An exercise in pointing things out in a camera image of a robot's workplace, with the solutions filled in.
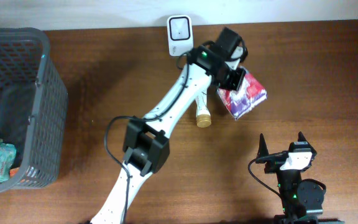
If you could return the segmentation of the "teal wipes packet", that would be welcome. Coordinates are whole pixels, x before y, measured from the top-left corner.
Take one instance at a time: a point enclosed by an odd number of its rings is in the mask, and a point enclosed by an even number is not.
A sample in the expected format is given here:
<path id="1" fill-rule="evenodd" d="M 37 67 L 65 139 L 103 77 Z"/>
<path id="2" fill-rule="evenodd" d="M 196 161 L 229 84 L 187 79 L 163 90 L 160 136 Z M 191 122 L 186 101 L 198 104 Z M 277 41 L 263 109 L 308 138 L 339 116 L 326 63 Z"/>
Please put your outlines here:
<path id="1" fill-rule="evenodd" d="M 9 171 L 16 158 L 16 147 L 13 144 L 0 145 L 0 183 L 10 179 Z"/>

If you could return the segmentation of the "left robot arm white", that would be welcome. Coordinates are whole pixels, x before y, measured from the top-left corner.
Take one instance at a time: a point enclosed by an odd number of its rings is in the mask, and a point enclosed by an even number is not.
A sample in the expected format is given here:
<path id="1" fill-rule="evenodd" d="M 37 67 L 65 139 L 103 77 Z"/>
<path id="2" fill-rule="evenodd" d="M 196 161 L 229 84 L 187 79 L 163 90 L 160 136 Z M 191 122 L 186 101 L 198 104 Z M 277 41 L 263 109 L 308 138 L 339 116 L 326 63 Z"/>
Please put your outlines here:
<path id="1" fill-rule="evenodd" d="M 211 85 L 237 91 L 246 71 L 239 67 L 248 55 L 244 39 L 225 27 L 219 37 L 185 51 L 178 80 L 163 99 L 143 117 L 128 120 L 117 163 L 121 171 L 100 211 L 90 223 L 124 223 L 138 191 L 157 173 L 170 154 L 169 139 L 185 111 Z"/>

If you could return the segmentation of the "orange white packet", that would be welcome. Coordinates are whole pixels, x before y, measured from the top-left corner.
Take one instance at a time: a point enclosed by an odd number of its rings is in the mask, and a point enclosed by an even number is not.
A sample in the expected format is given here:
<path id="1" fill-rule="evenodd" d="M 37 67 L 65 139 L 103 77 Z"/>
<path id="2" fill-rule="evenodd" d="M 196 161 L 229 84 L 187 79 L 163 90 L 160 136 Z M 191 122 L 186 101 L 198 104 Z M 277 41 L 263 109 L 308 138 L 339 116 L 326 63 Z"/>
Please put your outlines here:
<path id="1" fill-rule="evenodd" d="M 17 172 L 19 171 L 19 167 L 16 167 L 16 168 L 13 168 L 13 169 L 11 169 L 10 171 L 9 171 L 9 176 L 10 177 L 14 177 L 16 174 L 17 174 Z"/>

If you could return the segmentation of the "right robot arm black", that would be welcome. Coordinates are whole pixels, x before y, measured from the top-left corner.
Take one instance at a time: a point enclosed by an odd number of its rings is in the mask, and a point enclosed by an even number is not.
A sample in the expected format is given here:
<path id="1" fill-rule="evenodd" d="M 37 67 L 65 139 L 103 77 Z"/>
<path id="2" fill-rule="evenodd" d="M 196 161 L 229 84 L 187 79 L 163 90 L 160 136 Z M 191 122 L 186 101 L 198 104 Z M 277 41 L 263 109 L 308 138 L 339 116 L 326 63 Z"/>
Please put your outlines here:
<path id="1" fill-rule="evenodd" d="M 266 174 L 277 176 L 278 190 L 274 190 L 254 174 L 251 175 L 282 202 L 283 213 L 274 216 L 274 223 L 342 223 L 335 218 L 318 218 L 323 214 L 326 185 L 318 180 L 301 178 L 301 173 L 311 167 L 316 155 L 316 150 L 301 132 L 298 139 L 290 143 L 288 150 L 273 154 L 269 153 L 264 135 L 259 136 L 257 156 L 249 162 L 248 171 L 251 171 L 253 163 L 264 164 Z"/>

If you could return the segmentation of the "white tube gold cap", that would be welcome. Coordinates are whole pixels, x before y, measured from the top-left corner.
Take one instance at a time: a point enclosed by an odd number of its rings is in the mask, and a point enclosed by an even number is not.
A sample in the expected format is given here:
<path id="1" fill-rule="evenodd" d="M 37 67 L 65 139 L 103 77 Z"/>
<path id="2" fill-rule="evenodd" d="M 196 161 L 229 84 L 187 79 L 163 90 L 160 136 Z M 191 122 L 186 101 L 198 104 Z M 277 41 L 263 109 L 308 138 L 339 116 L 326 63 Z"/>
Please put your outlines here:
<path id="1" fill-rule="evenodd" d="M 196 98 L 196 125 L 207 128 L 211 125 L 211 113 L 207 107 L 207 90 L 202 91 Z"/>

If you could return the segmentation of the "pink floral pad package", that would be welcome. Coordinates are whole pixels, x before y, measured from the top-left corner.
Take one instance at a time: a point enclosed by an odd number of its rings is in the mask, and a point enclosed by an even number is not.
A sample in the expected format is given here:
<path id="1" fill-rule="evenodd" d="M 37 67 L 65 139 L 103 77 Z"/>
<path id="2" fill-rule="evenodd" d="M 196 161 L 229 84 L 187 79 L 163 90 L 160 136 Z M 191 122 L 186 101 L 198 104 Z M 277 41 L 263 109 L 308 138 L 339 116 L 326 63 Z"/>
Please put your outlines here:
<path id="1" fill-rule="evenodd" d="M 221 88 L 217 90 L 219 98 L 235 120 L 267 99 L 267 91 L 263 85 L 245 67 L 240 68 L 245 75 L 237 91 Z"/>

